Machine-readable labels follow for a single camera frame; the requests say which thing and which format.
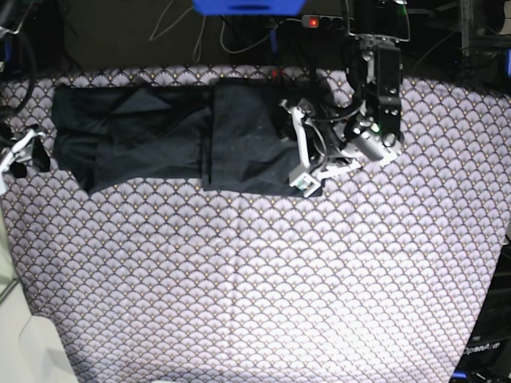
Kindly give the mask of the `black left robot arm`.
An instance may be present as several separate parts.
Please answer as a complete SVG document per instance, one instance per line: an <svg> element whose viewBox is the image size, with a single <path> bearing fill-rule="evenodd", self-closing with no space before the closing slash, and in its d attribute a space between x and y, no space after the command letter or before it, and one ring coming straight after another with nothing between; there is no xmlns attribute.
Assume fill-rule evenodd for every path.
<svg viewBox="0 0 511 383"><path fill-rule="evenodd" d="M385 166L402 151L402 83L400 42L410 40L410 20L404 1L343 2L346 75L353 89L345 107L325 106L305 98L290 115L298 145L299 164L289 185L314 195L324 180L362 168L368 162Z"/></svg>

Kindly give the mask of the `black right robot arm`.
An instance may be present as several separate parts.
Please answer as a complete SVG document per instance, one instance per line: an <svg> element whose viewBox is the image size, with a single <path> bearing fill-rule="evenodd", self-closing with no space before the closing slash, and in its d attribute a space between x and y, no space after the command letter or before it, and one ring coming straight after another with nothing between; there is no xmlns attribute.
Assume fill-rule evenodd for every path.
<svg viewBox="0 0 511 383"><path fill-rule="evenodd" d="M6 176L27 177L27 166L32 164L40 172L48 172L50 158L42 140L46 133L38 124L32 124L23 133L16 134L6 123L17 116L28 104L36 85L37 61L29 38L22 31L33 1L1 2L1 71L9 79L25 76L25 94L16 105L1 103L1 193L7 192Z"/></svg>

